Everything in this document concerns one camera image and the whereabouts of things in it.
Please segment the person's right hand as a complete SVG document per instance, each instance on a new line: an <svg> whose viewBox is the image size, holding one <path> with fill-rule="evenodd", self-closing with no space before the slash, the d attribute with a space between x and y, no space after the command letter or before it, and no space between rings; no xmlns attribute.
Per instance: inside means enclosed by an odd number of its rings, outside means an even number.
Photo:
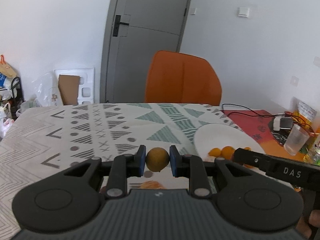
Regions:
<svg viewBox="0 0 320 240"><path fill-rule="evenodd" d="M314 226L319 228L320 226L320 211L313 210L310 213L308 221L306 222L304 217L300 217L296 229L299 233L301 233L305 238L309 239L312 234L312 230L310 226Z"/></svg>

